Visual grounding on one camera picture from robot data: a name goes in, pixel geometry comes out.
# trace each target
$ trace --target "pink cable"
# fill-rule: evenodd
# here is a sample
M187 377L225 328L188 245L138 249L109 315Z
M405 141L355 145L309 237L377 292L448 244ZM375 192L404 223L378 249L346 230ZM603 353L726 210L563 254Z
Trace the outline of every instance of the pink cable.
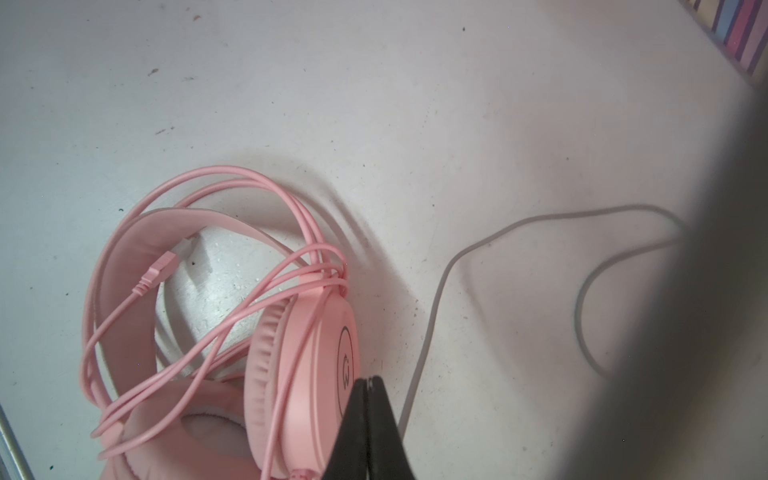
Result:
M118 306L106 319L104 319L103 322L101 322L101 324L99 324L98 328L95 328L97 323L97 319L94 317L96 311L96 302L98 301L98 291L101 284L101 278L104 274L106 260L109 257L111 251L114 249L115 244L119 241L127 229L128 224L139 217L157 198L186 181L211 174L234 174L240 176L241 178L223 180L203 187L185 197L183 200L178 202L176 206L189 207L194 202L210 194L214 194L218 191L226 190L229 188L257 187L264 190L269 190L277 194L291 210L294 217L296 218L296 221L299 223L307 245L288 255L285 260L283 260L278 266L270 271L270 273L266 275L256 287L254 287L246 299L244 299L240 305L238 305L219 325L214 327L186 355L162 371L155 373L152 377L144 380L139 385L136 385L133 389L124 393L117 400L112 402L98 368L95 355L95 347L101 337L111 327L111 325L113 325L114 322L116 322L120 316L128 308L130 308L130 306L136 300L138 300L138 298L140 298L141 294L143 293L137 293L137 291L134 290L134 292L123 303L121 303L120 306ZM337 263L327 261L326 255L328 253L335 254L341 261L341 264L339 265ZM305 263L302 264L301 257L306 254L310 255L310 265L306 265ZM299 263L299 268L288 273L282 273L291 263L296 262ZM302 275L306 275L308 273L321 273L322 278L320 280L302 283L298 286L286 289L283 292L268 296L263 300L256 301L260 296L273 290L286 281L292 280ZM100 425L94 430L92 435L99 436L104 433L106 429L114 425L120 419L124 418L124 416L128 414L138 403L143 402L148 396L152 395L158 389L162 388L169 381L171 381L184 369L185 366L187 366L192 361L195 356L200 354L211 343L214 344L211 347L211 351L206 356L203 365L193 374L193 381L187 388L187 391L182 395L178 404L176 404L175 407L162 420L160 420L157 424L153 425L139 436L134 437L133 439L126 442L122 442L121 444L113 445L110 448L104 450L99 455L99 458L104 459L113 455L119 455L155 437L157 434L167 428L167 426L183 412L189 401L194 397L200 384L210 372L222 366L231 364L234 360L245 356L250 345L250 339L241 340L226 351L219 353L219 350L226 340L227 335L237 322L276 302L283 301L308 290L322 288L323 292L321 293L313 313L309 318L306 328L303 331L303 335L300 339L299 349L296 355L291 359L291 363L289 365L289 378L293 378L300 359L300 353L303 350L303 347L306 345L306 341L309 338L309 335L319 316L320 309L327 301L328 295L330 295L332 290L338 289L342 296L346 296L346 293L349 290L349 283L346 279L347 275L348 271L346 268L346 259L344 255L335 246L325 243L318 223L315 221L307 208L293 195L287 193L282 187L275 184L269 178L258 174L257 172L242 167L232 166L198 168L185 174L178 175L152 190L133 209L131 209L131 211L128 212L125 218L118 224L115 232L110 236L96 263L94 274L91 277L91 282L86 293L82 340L84 356L80 368L80 384L86 398L88 398L90 402L94 403L103 411ZM240 378L242 375L242 372L236 372L223 377L220 381L229 381L231 379ZM264 466L265 468L264 472L262 473L262 478L268 479L270 477L272 457L274 455L277 433L279 431L278 425L280 425L283 421L286 399L290 390L290 383L291 382L288 381L280 388L276 398L276 409L273 414L273 427L270 429L266 451L266 464Z

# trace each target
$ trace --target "white table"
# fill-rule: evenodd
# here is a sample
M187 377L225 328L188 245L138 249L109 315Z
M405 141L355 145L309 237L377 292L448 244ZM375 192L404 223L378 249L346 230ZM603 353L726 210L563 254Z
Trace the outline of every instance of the white table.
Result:
M101 470L76 381L84 290L122 210L163 180L239 164L326 211L352 257L364 373L399 413L452 254L532 214L690 217L749 92L672 0L3 2L0 402L32 471ZM248 198L215 206L290 224ZM578 285L667 231L643 214L553 223L463 260L406 436L416 476L553 472L601 384L572 332ZM652 257L588 299L605 362Z

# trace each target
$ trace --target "colorful striped pattern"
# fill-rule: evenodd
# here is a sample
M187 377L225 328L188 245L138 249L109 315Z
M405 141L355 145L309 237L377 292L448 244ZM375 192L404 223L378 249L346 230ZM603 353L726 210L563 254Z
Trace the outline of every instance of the colorful striped pattern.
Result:
M712 31L739 66L762 79L768 70L768 0L686 0L699 22Z

